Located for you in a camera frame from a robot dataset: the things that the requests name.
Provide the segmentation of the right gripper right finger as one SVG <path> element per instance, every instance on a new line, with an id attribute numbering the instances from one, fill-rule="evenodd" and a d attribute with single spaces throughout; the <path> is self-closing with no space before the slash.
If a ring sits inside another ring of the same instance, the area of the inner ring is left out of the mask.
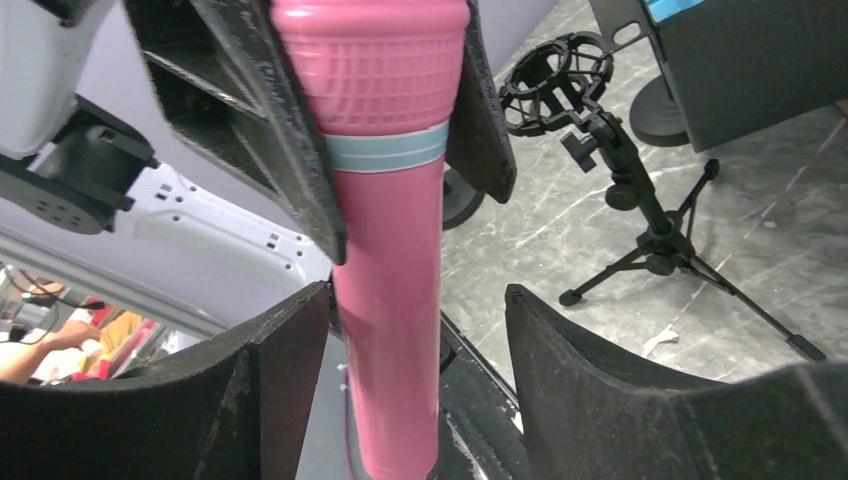
<path id="1" fill-rule="evenodd" d="M 737 383 L 642 358 L 528 288 L 505 291 L 525 446 L 538 479 L 843 479 L 847 367 Z"/>

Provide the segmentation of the black tripod shock-mount stand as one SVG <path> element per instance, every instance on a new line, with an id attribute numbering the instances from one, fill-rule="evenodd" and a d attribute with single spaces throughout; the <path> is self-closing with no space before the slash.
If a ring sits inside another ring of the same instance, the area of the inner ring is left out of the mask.
<path id="1" fill-rule="evenodd" d="M 560 304 L 577 304 L 585 293 L 619 272 L 645 270 L 667 277 L 681 271 L 738 298 L 783 335 L 802 357 L 826 360 L 819 347 L 792 332 L 697 254 L 692 243 L 697 199 L 718 176 L 717 159 L 706 162 L 697 183 L 677 209 L 662 207 L 621 119 L 599 103 L 613 72 L 613 55 L 599 35 L 588 31 L 567 33 L 522 55 L 499 90 L 510 134 L 537 137 L 575 127 L 575 132 L 565 134 L 560 141 L 571 158 L 583 172 L 589 172 L 596 165 L 592 154 L 600 153 L 612 180 L 605 191 L 606 204 L 618 211 L 637 209 L 647 222 L 634 250 L 580 286 L 562 293 Z"/>

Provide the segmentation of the black round-base clip stand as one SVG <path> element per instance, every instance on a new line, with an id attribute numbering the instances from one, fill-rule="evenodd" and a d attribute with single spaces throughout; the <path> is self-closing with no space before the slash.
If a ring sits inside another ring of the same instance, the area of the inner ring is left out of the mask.
<path id="1" fill-rule="evenodd" d="M 485 193 L 475 190 L 456 170 L 446 170 L 443 177 L 442 230 L 454 229 L 468 221 L 485 198 Z"/>

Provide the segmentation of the pink microphone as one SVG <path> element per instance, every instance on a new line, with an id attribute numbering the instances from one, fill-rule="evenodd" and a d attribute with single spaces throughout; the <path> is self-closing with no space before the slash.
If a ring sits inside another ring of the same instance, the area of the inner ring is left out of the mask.
<path id="1" fill-rule="evenodd" d="M 425 479 L 439 444 L 443 163 L 463 1 L 276 1 L 348 231 L 333 285 L 365 471 Z"/>

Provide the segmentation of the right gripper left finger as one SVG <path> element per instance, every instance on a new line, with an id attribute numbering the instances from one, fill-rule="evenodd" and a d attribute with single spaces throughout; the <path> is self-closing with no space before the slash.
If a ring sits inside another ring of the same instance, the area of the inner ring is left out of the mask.
<path id="1" fill-rule="evenodd" d="M 116 379 L 1 388 L 5 479 L 292 479 L 328 336 L 312 283 Z"/>

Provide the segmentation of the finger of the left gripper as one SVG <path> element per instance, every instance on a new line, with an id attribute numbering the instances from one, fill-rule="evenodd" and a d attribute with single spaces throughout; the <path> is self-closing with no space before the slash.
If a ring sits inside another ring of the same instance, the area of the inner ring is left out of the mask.
<path id="1" fill-rule="evenodd" d="M 472 0 L 466 4 L 471 17 L 446 160 L 476 191 L 505 204 L 516 181 L 516 161 L 484 46 L 479 6 Z"/>
<path id="2" fill-rule="evenodd" d="M 334 263 L 344 263 L 347 229 L 331 156 L 270 2 L 123 6 L 175 136 L 274 201 Z"/>

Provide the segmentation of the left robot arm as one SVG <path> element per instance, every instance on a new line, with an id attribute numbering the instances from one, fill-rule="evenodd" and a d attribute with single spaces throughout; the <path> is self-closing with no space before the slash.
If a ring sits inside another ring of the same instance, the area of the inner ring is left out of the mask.
<path id="1" fill-rule="evenodd" d="M 1 5 L 1 195 L 64 230 L 145 238 L 275 285 L 327 278 L 370 226 L 440 253 L 443 166 L 498 202 L 516 165 L 473 1 L 129 1 L 176 136 L 291 232 L 159 161 L 77 91 L 109 1 Z"/>

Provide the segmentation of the black round-base shock-mount stand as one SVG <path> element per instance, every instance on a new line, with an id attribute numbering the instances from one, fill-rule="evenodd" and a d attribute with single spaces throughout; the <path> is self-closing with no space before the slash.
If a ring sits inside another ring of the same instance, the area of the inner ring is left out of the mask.
<path id="1" fill-rule="evenodd" d="M 683 116 L 663 75 L 649 81 L 631 103 L 629 122 L 633 134 L 656 147 L 690 143 Z"/>

